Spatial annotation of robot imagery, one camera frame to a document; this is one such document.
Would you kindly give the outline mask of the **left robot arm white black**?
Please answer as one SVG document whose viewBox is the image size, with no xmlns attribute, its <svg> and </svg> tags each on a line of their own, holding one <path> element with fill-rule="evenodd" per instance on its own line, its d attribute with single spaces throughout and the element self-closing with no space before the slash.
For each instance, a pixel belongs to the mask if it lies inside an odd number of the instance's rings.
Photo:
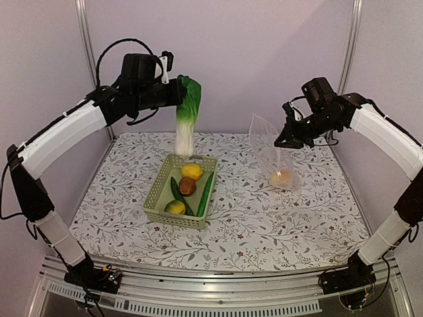
<svg viewBox="0 0 423 317">
<path fill-rule="evenodd" d="M 59 157 L 91 134 L 125 116 L 131 118 L 131 124 L 138 124 L 140 111 L 178 106 L 186 93 L 182 75 L 167 83 L 101 86 L 20 147 L 11 145 L 8 148 L 7 164 L 21 215 L 36 227 L 63 262 L 73 268 L 74 278 L 83 286 L 93 286 L 98 281 L 98 272 L 90 256 L 56 213 L 41 176 Z"/>
</svg>

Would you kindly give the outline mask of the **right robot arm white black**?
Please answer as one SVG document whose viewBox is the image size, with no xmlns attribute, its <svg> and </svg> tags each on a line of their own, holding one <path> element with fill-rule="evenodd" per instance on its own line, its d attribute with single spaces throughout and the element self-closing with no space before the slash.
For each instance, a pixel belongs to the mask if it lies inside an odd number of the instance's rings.
<svg viewBox="0 0 423 317">
<path fill-rule="evenodd" d="M 312 113 L 297 117 L 291 102 L 282 104 L 286 122 L 274 144 L 279 148 L 313 148 L 322 134 L 350 129 L 375 145 L 408 178 L 408 187 L 394 204 L 378 229 L 355 254 L 352 264 L 342 273 L 348 288 L 357 287 L 367 277 L 371 266 L 382 255 L 395 248 L 405 234 L 422 221 L 422 145 L 403 128 L 382 114 L 373 100 L 356 92 L 329 93 L 311 101 Z"/>
</svg>

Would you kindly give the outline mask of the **green white bok choy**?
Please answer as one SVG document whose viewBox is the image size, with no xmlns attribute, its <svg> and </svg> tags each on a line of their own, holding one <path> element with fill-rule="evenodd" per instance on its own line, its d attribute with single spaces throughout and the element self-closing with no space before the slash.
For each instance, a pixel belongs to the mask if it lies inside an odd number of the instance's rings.
<svg viewBox="0 0 423 317">
<path fill-rule="evenodd" d="M 175 153 L 181 157 L 194 154 L 194 128 L 200 109 L 202 86 L 186 75 L 179 75 L 180 83 L 186 89 L 182 104 L 176 107 Z"/>
</svg>

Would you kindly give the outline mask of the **orange yellow mango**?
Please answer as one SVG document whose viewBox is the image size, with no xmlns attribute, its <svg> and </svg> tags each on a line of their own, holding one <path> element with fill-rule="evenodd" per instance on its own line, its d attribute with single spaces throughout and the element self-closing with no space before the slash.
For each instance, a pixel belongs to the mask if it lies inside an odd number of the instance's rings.
<svg viewBox="0 0 423 317">
<path fill-rule="evenodd" d="M 273 186 L 286 186 L 291 178 L 289 171 L 277 170 L 270 175 L 270 183 Z"/>
</svg>

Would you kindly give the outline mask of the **pale green plastic basket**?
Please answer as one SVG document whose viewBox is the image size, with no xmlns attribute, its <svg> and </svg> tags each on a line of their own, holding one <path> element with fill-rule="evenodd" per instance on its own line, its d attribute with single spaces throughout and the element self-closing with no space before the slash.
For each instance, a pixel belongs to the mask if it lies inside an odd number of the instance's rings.
<svg viewBox="0 0 423 317">
<path fill-rule="evenodd" d="M 192 209 L 194 216 L 173 215 L 165 212 L 165 206 L 172 200 L 175 200 L 171 192 L 171 176 L 179 184 L 182 179 L 181 168 L 188 163 L 196 163 L 202 167 L 203 176 L 196 181 L 196 191 L 189 197 L 185 197 L 186 202 Z M 218 160 L 214 157 L 201 157 L 195 155 L 189 159 L 179 157 L 175 154 L 167 155 L 153 181 L 153 185 L 143 203 L 143 210 L 148 219 L 155 223 L 176 225 L 191 229 L 203 229 L 205 227 L 208 204 L 215 184 Z M 197 217 L 198 205 L 204 190 L 204 186 L 210 174 L 213 174 L 213 184 L 208 197 L 206 210 L 203 217 Z"/>
</svg>

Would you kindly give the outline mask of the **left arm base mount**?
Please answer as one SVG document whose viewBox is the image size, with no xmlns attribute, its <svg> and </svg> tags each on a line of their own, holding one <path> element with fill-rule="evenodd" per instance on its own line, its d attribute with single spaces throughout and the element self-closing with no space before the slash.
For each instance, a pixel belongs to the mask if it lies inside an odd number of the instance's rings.
<svg viewBox="0 0 423 317">
<path fill-rule="evenodd" d="M 83 259 L 75 265 L 63 261 L 66 266 L 64 281 L 84 289 L 117 294 L 122 281 L 122 271 L 108 264 L 95 267 L 90 255 L 85 252 Z"/>
</svg>

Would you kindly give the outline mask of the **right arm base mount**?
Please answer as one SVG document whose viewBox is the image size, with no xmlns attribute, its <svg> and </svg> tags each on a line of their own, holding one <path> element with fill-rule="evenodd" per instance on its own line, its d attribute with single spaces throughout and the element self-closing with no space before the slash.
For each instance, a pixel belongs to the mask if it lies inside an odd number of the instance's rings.
<svg viewBox="0 0 423 317">
<path fill-rule="evenodd" d="M 333 294 L 360 288 L 355 293 L 340 297 L 340 302 L 350 310 L 361 309 L 367 303 L 374 290 L 376 277 L 372 265 L 366 265 L 355 252 L 347 261 L 344 269 L 328 269 L 319 275 L 318 284 L 323 294 Z"/>
</svg>

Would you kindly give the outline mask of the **clear zip top bag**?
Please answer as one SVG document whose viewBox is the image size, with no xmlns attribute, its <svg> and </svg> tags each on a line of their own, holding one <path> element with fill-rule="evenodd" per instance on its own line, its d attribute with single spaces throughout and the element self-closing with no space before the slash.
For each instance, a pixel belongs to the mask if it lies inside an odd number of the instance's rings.
<svg viewBox="0 0 423 317">
<path fill-rule="evenodd" d="M 287 170 L 291 178 L 286 186 L 276 187 L 271 183 L 270 185 L 281 190 L 295 190 L 298 187 L 299 179 L 289 151 L 274 146 L 274 141 L 278 136 L 278 131 L 270 122 L 252 113 L 249 143 L 265 179 L 270 183 L 271 173 L 277 170 Z"/>
</svg>

